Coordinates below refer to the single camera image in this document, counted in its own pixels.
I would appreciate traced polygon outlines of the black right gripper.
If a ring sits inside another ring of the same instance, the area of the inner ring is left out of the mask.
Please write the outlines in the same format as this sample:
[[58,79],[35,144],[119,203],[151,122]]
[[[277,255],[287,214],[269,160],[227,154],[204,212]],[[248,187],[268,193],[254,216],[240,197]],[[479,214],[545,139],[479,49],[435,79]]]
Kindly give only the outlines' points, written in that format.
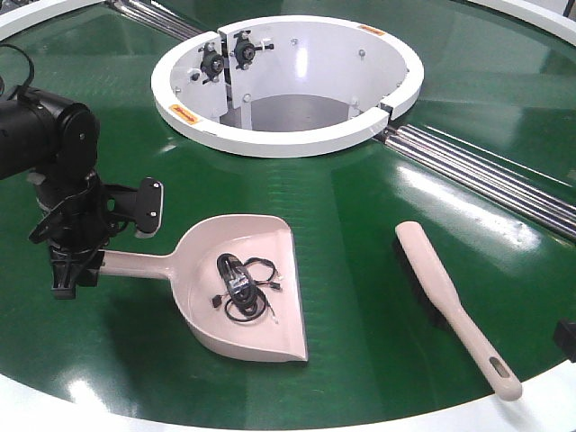
[[575,322],[559,319],[553,332],[553,342],[561,349],[566,358],[574,363],[575,354]]

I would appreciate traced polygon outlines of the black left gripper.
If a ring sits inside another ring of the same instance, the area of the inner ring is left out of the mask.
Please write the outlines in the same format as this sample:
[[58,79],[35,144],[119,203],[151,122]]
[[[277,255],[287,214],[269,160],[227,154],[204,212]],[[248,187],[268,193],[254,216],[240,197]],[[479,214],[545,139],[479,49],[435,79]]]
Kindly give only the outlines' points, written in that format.
[[105,184],[96,173],[77,183],[30,173],[42,218],[29,235],[47,242],[52,268],[51,292],[57,300],[74,300],[77,287],[98,284],[105,246],[135,221],[135,189]]

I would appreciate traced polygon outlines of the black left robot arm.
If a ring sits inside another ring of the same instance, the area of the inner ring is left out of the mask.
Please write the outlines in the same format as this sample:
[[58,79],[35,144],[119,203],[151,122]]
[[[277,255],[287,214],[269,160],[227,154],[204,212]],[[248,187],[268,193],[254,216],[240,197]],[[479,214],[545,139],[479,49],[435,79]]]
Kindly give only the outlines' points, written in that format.
[[58,300],[96,285],[103,247],[133,220],[117,200],[135,189],[104,184],[95,171],[99,132],[82,103],[23,85],[1,99],[1,177],[26,172],[35,189],[42,218],[29,239],[49,248]]

